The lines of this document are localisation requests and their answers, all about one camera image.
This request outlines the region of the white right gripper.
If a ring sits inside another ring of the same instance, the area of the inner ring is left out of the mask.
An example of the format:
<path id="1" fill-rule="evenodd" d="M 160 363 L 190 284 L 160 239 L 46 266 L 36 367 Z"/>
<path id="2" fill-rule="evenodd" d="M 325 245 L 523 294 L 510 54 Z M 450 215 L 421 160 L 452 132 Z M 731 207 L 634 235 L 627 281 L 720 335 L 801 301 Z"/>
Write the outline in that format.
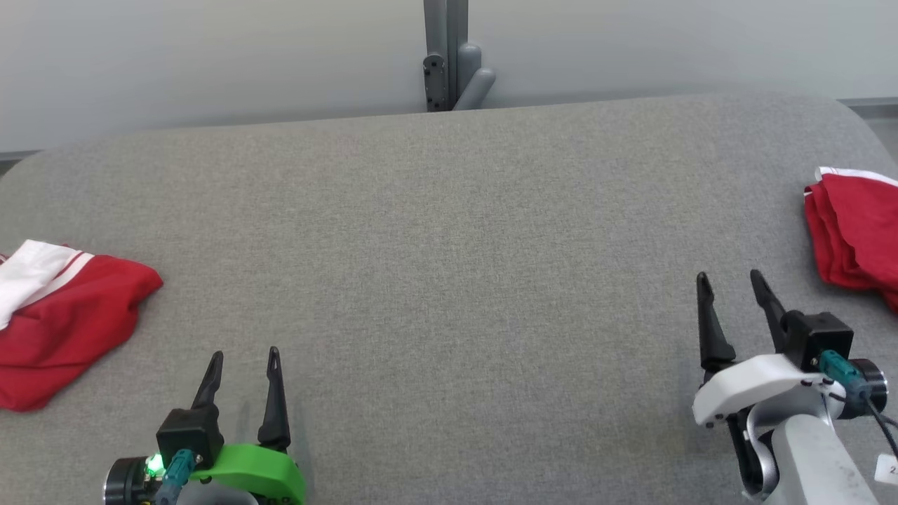
<path id="1" fill-rule="evenodd" d="M 786 310 L 759 269 L 750 270 L 751 287 L 763 310 L 774 349 L 788 344 Z M 714 291 L 706 272 L 696 278 L 700 367 L 706 374 L 692 403 L 694 422 L 728 426 L 745 492 L 765 499 L 779 482 L 775 451 L 763 443 L 760 428 L 775 429 L 796 415 L 808 415 L 833 429 L 824 398 L 827 386 L 819 372 L 803 372 L 781 354 L 760 355 L 734 364 L 737 352 L 725 338 L 714 307 Z"/>

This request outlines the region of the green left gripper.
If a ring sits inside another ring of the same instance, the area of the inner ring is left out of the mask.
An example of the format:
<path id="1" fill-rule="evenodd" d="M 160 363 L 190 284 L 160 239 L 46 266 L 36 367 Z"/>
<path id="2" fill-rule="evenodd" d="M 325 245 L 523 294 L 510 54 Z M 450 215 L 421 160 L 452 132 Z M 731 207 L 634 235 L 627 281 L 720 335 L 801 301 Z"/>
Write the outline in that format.
<path id="1" fill-rule="evenodd" d="M 215 405 L 223 361 L 224 353 L 219 349 L 208 362 L 192 402 L 193 410 Z M 269 349 L 266 374 L 269 388 L 263 421 L 257 430 L 260 445 L 225 445 L 215 463 L 208 469 L 195 470 L 189 481 L 205 490 L 219 485 L 227 491 L 242 492 L 251 504 L 304 504 L 304 476 L 288 454 L 276 451 L 288 450 L 291 445 L 281 355 L 276 347 Z"/>

